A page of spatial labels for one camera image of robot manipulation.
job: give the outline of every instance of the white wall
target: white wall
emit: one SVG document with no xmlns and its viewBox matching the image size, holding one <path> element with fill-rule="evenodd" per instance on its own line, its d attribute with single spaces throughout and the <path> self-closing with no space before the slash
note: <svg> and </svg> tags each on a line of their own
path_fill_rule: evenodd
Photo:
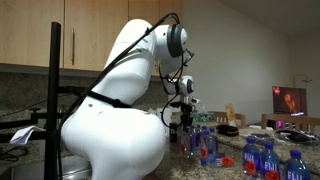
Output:
<svg viewBox="0 0 320 180">
<path fill-rule="evenodd" d="M 297 78 L 296 86 L 307 89 L 308 115 L 320 117 L 320 30 L 289 39 L 293 75 L 307 75 L 309 83 Z"/>
<path fill-rule="evenodd" d="M 248 124 L 272 113 L 271 87 L 292 85 L 287 38 L 215 0 L 184 0 L 183 10 L 198 110 L 233 103 Z"/>
</svg>

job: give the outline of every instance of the black cable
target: black cable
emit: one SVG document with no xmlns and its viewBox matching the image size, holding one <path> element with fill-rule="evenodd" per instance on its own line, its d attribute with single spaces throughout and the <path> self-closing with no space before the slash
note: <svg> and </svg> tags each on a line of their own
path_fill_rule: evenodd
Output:
<svg viewBox="0 0 320 180">
<path fill-rule="evenodd" d="M 165 126 L 167 126 L 167 127 L 169 127 L 169 125 L 166 124 L 166 122 L 164 121 L 164 118 L 163 118 L 164 111 L 165 111 L 166 107 L 168 106 L 168 104 L 170 104 L 178 95 L 179 95 L 179 94 L 176 94 L 173 98 L 171 98 L 171 99 L 167 102 L 167 104 L 163 107 L 162 111 L 160 112 L 160 113 L 161 113 L 162 123 L 163 123 Z"/>
<path fill-rule="evenodd" d="M 8 162 L 17 162 L 19 161 L 19 157 L 26 156 L 29 154 L 28 148 L 24 146 L 16 146 L 8 151 L 0 154 L 0 160 L 8 161 Z"/>
<path fill-rule="evenodd" d="M 72 95 L 72 94 L 61 95 L 61 96 L 59 96 L 58 98 L 61 98 L 61 97 L 64 97 L 64 96 L 70 96 L 70 95 Z M 5 116 L 10 116 L 10 115 L 13 115 L 13 114 L 22 112 L 22 111 L 25 111 L 25 110 L 33 107 L 33 106 L 36 106 L 36 105 L 41 104 L 41 103 L 44 103 L 44 102 L 46 102 L 46 101 L 47 101 L 47 99 L 46 99 L 46 100 L 39 101 L 39 102 L 37 102 L 37 103 L 35 103 L 35 104 L 32 104 L 32 105 L 30 105 L 30 106 L 28 106 L 28 107 L 25 107 L 25 108 L 23 108 L 23 109 L 20 109 L 20 110 L 18 110 L 18 111 L 14 111 L 14 112 L 11 112 L 11 113 L 8 113 L 8 114 L 2 114 L 2 115 L 0 115 L 0 118 L 5 117 Z"/>
<path fill-rule="evenodd" d="M 180 66 L 180 68 L 177 70 L 177 72 L 173 75 L 173 77 L 170 78 L 171 81 L 173 81 L 173 79 L 180 73 L 180 74 L 179 74 L 179 77 L 177 78 L 176 84 L 178 84 L 179 80 L 181 79 L 182 73 L 183 73 L 183 66 L 184 66 L 183 58 L 184 58 L 184 56 L 183 56 L 183 54 L 182 54 L 182 55 L 181 55 L 181 66 Z"/>
<path fill-rule="evenodd" d="M 159 25 L 161 25 L 163 22 L 165 22 L 168 18 L 174 18 L 178 23 L 180 23 L 179 21 L 179 17 L 176 13 L 169 13 L 167 15 L 165 15 L 164 17 L 162 17 L 155 25 L 153 25 L 150 29 L 147 28 L 147 30 L 145 31 L 145 33 L 138 39 L 136 40 L 133 44 L 131 44 L 128 48 L 126 48 L 124 51 L 122 51 L 112 62 L 110 62 L 110 64 L 103 69 L 103 71 L 99 74 L 99 76 L 96 78 L 96 80 L 91 84 L 91 86 L 89 86 L 88 88 L 86 88 L 86 90 L 84 91 L 84 93 L 79 96 L 76 101 L 71 104 L 71 106 L 67 109 L 66 113 L 64 114 L 64 116 L 62 117 L 59 127 L 58 127 L 58 160 L 59 160 L 59 175 L 60 178 L 62 179 L 62 165 L 61 165 L 61 149 L 60 149 L 60 143 L 61 143 L 61 129 L 62 126 L 64 124 L 64 122 L 68 119 L 68 117 L 72 114 L 72 112 L 74 111 L 74 109 L 80 105 L 80 103 L 84 100 L 84 98 L 88 95 L 88 92 L 91 91 L 113 68 L 116 67 L 117 63 L 119 61 L 121 61 L 127 54 L 128 52 L 135 47 L 143 38 L 145 38 L 146 36 L 148 36 L 154 29 L 156 29 Z"/>
</svg>

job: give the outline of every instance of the cabinet door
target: cabinet door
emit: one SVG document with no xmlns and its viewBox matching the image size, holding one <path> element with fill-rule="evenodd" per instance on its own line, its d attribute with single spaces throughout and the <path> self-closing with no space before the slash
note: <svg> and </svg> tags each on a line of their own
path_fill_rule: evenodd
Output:
<svg viewBox="0 0 320 180">
<path fill-rule="evenodd" d="M 64 68 L 103 70 L 127 21 L 127 0 L 66 0 Z"/>
<path fill-rule="evenodd" d="M 48 67 L 51 22 L 63 25 L 63 6 L 64 0 L 0 0 L 0 63 Z"/>
<path fill-rule="evenodd" d="M 129 20 L 143 19 L 150 24 L 159 20 L 159 0 L 129 0 Z"/>
<path fill-rule="evenodd" d="M 167 15 L 168 13 L 176 13 L 179 16 L 180 23 L 183 22 L 183 16 L 182 16 L 182 1 L 181 0 L 160 0 L 159 4 L 159 15 L 160 18 Z M 165 22 L 165 24 L 172 24 L 176 23 L 174 19 L 170 19 Z"/>
</svg>

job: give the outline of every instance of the water bottle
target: water bottle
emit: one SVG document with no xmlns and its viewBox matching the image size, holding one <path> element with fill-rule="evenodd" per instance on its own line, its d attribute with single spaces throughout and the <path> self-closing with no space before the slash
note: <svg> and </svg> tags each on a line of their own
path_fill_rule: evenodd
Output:
<svg viewBox="0 0 320 180">
<path fill-rule="evenodd" d="M 182 127 L 180 150 L 181 155 L 190 158 L 193 155 L 192 132 L 190 127 Z"/>
<path fill-rule="evenodd" d="M 251 179 L 260 176 L 260 150 L 255 141 L 255 138 L 247 137 L 247 144 L 242 148 L 243 172 Z"/>
<path fill-rule="evenodd" d="M 190 148 L 191 148 L 191 155 L 194 155 L 196 152 L 196 127 L 194 125 L 190 126 Z"/>
<path fill-rule="evenodd" d="M 264 150 L 260 154 L 260 169 L 263 179 L 280 179 L 279 156 L 273 151 L 273 144 L 264 144 Z"/>
<path fill-rule="evenodd" d="M 217 156 L 218 153 L 218 138 L 215 135 L 215 130 L 213 127 L 209 129 L 209 139 L 208 139 L 208 166 L 214 167 L 216 165 Z"/>
<path fill-rule="evenodd" d="M 301 152 L 290 150 L 290 156 L 285 163 L 285 180 L 310 180 L 310 168 L 301 160 Z"/>
<path fill-rule="evenodd" d="M 208 153 L 209 154 L 218 153 L 218 138 L 216 136 L 215 129 L 211 127 L 209 131 L 210 131 L 210 136 L 209 136 L 209 142 L 208 142 Z"/>
<path fill-rule="evenodd" d="M 203 131 L 203 141 L 201 143 L 201 155 L 200 155 L 200 162 L 201 165 L 207 165 L 207 158 L 208 158 L 208 142 L 209 142 L 209 131 Z"/>
<path fill-rule="evenodd" d="M 195 127 L 195 141 L 196 141 L 196 151 L 200 151 L 201 149 L 201 137 L 202 137 L 202 129 L 200 128 L 200 124 L 197 124 Z"/>
</svg>

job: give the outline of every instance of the metal stand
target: metal stand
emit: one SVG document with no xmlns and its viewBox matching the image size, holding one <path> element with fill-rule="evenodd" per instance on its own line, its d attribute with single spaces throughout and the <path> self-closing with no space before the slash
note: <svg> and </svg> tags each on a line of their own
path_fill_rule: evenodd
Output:
<svg viewBox="0 0 320 180">
<path fill-rule="evenodd" d="M 57 178 L 57 106 L 59 86 L 59 64 L 60 64 L 60 38 L 61 25 L 57 22 L 51 24 L 50 42 L 50 64 L 48 82 L 48 104 L 47 104 L 47 128 L 46 147 L 44 163 L 44 179 L 56 180 Z"/>
</svg>

